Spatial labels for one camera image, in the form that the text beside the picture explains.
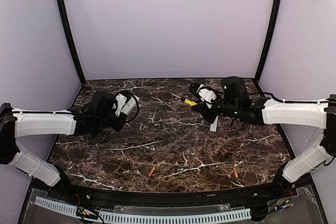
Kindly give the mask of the white battery cover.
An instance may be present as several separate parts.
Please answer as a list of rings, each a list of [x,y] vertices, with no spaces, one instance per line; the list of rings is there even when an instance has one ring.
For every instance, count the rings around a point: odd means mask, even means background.
[[[214,122],[210,125],[209,130],[211,132],[216,132],[217,131],[217,126],[218,126],[218,117],[216,117]]]

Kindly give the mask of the yellow handled screwdriver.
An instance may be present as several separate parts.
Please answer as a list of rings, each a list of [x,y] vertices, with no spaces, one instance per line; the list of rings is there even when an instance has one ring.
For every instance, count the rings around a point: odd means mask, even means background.
[[[195,105],[197,105],[196,102],[191,101],[191,100],[189,100],[189,99],[187,99],[187,98],[185,98],[185,97],[181,97],[181,101],[182,101],[183,103],[189,105],[189,106],[195,106]]]

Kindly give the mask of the orange battery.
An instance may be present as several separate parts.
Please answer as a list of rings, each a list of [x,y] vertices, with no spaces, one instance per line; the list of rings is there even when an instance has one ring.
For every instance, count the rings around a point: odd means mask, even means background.
[[[233,168],[233,172],[234,172],[234,176],[235,176],[235,178],[238,178],[237,169],[236,169],[235,167]]]
[[[155,167],[153,167],[152,169],[151,169],[151,171],[149,172],[149,174],[148,174],[148,177],[151,177],[152,175],[153,175],[153,173],[155,172]]]

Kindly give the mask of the white remote control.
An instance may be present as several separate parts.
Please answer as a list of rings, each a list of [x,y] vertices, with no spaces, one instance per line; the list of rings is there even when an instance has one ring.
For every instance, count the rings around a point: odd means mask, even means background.
[[[129,115],[129,113],[137,107],[136,105],[136,102],[135,101],[138,101],[139,100],[139,97],[135,96],[134,97],[131,97],[129,99],[129,101],[124,105],[124,107],[122,108],[121,112],[124,113],[125,115]]]

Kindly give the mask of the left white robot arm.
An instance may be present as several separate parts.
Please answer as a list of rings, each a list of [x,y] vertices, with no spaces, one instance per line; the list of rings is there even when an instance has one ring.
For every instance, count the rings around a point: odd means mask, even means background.
[[[65,183],[67,177],[59,168],[23,147],[17,139],[36,135],[96,136],[106,128],[119,132],[136,104],[125,92],[95,93],[79,110],[27,111],[4,103],[1,105],[1,164],[14,166],[50,187]]]

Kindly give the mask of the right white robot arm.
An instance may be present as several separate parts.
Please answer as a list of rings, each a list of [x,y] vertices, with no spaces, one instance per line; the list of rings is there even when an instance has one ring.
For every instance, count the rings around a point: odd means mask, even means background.
[[[272,196],[281,197],[306,173],[335,158],[335,95],[314,101],[278,99],[272,93],[255,93],[250,98],[243,78],[221,80],[221,91],[192,83],[190,93],[197,98],[191,109],[210,124],[220,116],[251,125],[292,124],[323,130],[322,139],[299,156],[283,164],[273,178]]]

